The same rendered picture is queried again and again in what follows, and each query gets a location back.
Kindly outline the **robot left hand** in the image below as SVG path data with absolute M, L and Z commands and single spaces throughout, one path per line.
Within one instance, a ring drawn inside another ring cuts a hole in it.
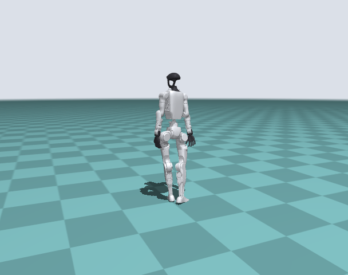
M 161 148 L 161 145 L 160 145 L 160 131 L 158 131 L 157 135 L 155 135 L 155 139 L 154 139 L 154 143 L 155 143 L 155 146 L 157 148 Z

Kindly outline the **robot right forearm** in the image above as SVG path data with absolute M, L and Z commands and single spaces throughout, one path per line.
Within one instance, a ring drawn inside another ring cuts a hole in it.
M 187 133 L 191 133 L 191 125 L 190 125 L 191 122 L 190 122 L 190 120 L 191 120 L 190 115 L 184 119 L 185 125 L 186 125 L 185 128 L 187 129 Z

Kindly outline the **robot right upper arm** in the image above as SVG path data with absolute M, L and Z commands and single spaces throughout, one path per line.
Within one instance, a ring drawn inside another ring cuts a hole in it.
M 189 110 L 188 110 L 188 96 L 187 94 L 183 93 L 184 95 L 184 111 L 183 111 L 183 115 L 182 117 L 185 118 L 185 117 L 188 117 L 189 116 Z

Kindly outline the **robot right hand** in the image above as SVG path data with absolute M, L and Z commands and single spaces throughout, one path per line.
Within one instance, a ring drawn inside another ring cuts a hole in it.
M 189 145 L 188 146 L 192 146 L 192 145 L 196 144 L 195 138 L 194 138 L 194 136 L 192 134 L 193 134 L 193 132 L 192 132 L 192 129 L 191 129 L 191 133 L 187 133 L 188 140 L 186 141 L 186 144 L 189 141 Z M 193 143 L 193 141 L 194 141 L 194 143 Z M 191 145 L 190 145 L 190 142 L 191 142 Z

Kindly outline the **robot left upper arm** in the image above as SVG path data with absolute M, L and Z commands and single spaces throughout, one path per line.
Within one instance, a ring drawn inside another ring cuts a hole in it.
M 164 116 L 166 99 L 169 96 L 169 92 L 160 92 L 159 94 L 159 110 L 161 112 L 161 117 Z

